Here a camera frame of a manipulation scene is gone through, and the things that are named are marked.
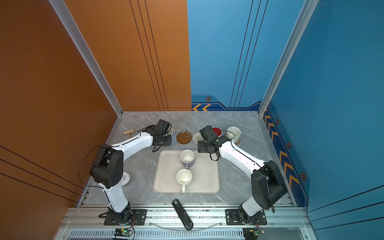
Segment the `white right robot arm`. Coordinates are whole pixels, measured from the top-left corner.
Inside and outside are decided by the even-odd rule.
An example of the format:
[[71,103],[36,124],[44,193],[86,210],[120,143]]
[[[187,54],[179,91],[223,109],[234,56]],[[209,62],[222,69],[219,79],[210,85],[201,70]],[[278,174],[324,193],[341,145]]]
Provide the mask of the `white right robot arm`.
[[242,170],[251,180],[251,195],[239,205],[238,216],[244,225],[257,220],[262,210],[275,210],[288,188],[285,177],[273,160],[265,162],[245,152],[226,136],[219,137],[212,126],[200,130],[202,140],[198,141],[198,152],[207,153],[212,161],[226,159]]

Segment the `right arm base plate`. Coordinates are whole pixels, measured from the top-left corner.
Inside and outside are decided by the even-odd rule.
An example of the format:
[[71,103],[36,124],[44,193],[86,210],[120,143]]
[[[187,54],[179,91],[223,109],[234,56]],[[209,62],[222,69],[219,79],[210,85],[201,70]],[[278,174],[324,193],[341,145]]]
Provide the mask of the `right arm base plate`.
[[264,210],[259,211],[253,216],[248,216],[244,210],[226,209],[226,223],[229,226],[234,225],[267,225],[267,218]]

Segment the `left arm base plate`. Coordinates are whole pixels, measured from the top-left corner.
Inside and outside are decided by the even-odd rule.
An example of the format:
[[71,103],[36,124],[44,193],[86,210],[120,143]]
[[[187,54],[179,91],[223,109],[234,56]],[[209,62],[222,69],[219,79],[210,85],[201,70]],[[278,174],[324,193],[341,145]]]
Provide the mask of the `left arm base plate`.
[[105,226],[144,226],[147,217],[146,209],[133,209],[125,211],[122,214],[116,214],[112,210],[106,213]]

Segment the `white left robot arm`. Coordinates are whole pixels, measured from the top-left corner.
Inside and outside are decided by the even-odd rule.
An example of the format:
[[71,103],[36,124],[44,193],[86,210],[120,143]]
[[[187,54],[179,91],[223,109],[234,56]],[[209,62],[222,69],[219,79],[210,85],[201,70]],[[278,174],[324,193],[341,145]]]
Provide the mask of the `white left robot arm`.
[[172,124],[159,120],[156,125],[147,126],[139,133],[114,146],[99,146],[90,168],[90,176],[103,189],[109,206],[108,211],[100,215],[105,217],[104,225],[132,225],[134,214],[125,197],[121,180],[123,178],[124,161],[137,152],[153,146],[156,152],[162,146],[172,144],[170,134]]

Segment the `red mug white handle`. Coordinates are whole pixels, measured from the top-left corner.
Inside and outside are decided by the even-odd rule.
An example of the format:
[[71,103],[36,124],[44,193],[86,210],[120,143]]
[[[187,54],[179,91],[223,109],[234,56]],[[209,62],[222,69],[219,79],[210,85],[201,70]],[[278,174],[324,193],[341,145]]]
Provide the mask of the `red mug white handle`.
[[223,131],[221,128],[219,127],[212,127],[214,133],[218,136],[218,137],[221,137],[223,135]]

